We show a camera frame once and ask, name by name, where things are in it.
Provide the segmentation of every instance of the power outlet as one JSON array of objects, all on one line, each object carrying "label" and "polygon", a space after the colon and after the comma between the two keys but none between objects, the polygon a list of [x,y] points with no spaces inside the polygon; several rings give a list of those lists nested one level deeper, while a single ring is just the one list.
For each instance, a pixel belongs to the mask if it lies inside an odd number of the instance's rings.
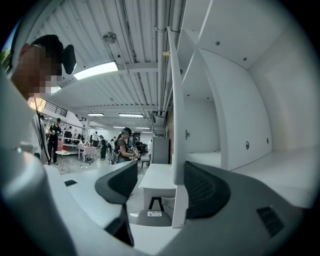
[{"label": "power outlet", "polygon": [[162,217],[161,211],[148,211],[148,217]]}]

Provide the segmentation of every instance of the ceiling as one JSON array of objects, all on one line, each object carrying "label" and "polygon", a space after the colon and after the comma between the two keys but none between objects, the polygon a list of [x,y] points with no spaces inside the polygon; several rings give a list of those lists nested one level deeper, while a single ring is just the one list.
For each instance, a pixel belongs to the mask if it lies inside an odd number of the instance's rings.
[{"label": "ceiling", "polygon": [[[174,1],[165,2],[167,27],[172,23]],[[87,113],[103,113],[102,118],[90,119],[106,126],[163,127],[164,118],[152,117],[159,105],[157,4],[156,0],[52,0],[27,41],[55,34],[64,47],[73,45],[77,61],[74,73],[111,61],[117,63],[119,71],[77,80],[63,70],[58,81],[62,89],[45,98],[85,118]],[[115,43],[104,42],[107,32],[116,34],[120,50]],[[168,33],[164,34],[162,50],[168,51]],[[163,59],[165,84],[168,58]],[[144,118],[120,117],[119,113],[143,114]]]}]

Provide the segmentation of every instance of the floor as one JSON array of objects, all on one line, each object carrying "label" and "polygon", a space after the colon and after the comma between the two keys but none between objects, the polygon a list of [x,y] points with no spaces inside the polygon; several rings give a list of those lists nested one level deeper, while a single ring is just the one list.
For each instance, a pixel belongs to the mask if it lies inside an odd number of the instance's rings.
[{"label": "floor", "polygon": [[[58,165],[56,166],[60,174],[67,174],[67,173],[78,173],[89,171],[97,168],[103,168],[109,166],[108,159],[101,160],[100,159],[100,149],[97,152],[97,158],[93,161],[93,163],[85,163],[83,159],[78,159],[78,155],[72,154],[63,157],[63,170],[61,170],[62,164],[62,157],[58,155],[57,162]],[[147,163],[143,163],[143,168],[141,168],[142,160],[146,160],[148,158],[147,155],[143,156],[141,160],[138,161],[138,181],[132,191],[132,195],[128,199],[126,203],[126,210],[128,214],[128,219],[131,224],[137,223],[137,217],[141,210],[144,209],[144,191],[143,189],[139,188],[139,185],[147,172],[148,166]]]}]

